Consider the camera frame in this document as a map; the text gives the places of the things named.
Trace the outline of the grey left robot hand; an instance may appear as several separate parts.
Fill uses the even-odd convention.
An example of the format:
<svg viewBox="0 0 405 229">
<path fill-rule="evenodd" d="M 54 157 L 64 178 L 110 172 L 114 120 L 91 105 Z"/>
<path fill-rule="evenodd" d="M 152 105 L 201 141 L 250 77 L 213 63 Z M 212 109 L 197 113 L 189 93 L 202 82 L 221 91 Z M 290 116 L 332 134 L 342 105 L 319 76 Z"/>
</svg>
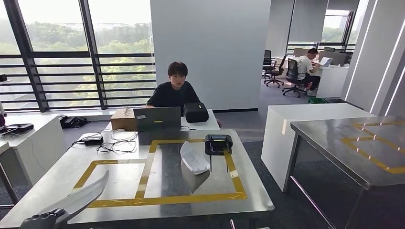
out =
<svg viewBox="0 0 405 229">
<path fill-rule="evenodd" d="M 20 229 L 58 229 L 67 222 L 70 215 L 62 208 L 53 209 L 48 212 L 36 214 L 25 219 Z"/>
</svg>

